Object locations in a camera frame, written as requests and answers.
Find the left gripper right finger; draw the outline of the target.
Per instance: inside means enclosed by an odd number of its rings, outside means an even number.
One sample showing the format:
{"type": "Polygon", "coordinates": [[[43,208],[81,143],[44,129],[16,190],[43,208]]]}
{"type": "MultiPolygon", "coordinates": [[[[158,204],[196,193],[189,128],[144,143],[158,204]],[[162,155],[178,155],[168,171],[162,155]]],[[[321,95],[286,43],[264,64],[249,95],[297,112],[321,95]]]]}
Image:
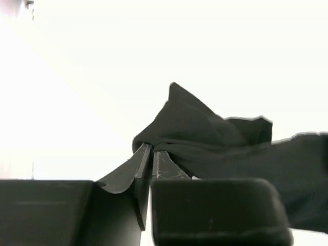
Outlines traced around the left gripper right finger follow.
{"type": "Polygon", "coordinates": [[[274,186],[263,179],[193,180],[165,151],[154,154],[156,245],[292,245],[274,186]]]}

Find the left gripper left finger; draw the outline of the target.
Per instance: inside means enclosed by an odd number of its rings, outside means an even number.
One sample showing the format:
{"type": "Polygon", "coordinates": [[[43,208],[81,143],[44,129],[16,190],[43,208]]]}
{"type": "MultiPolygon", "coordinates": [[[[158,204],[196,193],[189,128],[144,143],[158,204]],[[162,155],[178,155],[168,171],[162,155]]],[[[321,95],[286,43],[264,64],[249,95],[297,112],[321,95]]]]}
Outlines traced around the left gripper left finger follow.
{"type": "Polygon", "coordinates": [[[139,245],[151,146],[100,179],[1,181],[1,245],[139,245]]]}

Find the black trousers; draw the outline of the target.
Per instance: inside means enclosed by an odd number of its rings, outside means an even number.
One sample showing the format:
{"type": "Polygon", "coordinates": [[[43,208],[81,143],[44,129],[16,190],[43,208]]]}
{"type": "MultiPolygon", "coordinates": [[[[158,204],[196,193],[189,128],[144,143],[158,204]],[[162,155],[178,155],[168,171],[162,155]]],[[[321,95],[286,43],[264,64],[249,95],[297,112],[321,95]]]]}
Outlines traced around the black trousers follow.
{"type": "Polygon", "coordinates": [[[327,232],[327,134],[272,143],[272,123],[224,119],[177,83],[151,124],[132,142],[166,151],[190,176],[263,178],[282,196],[291,226],[327,232]]]}

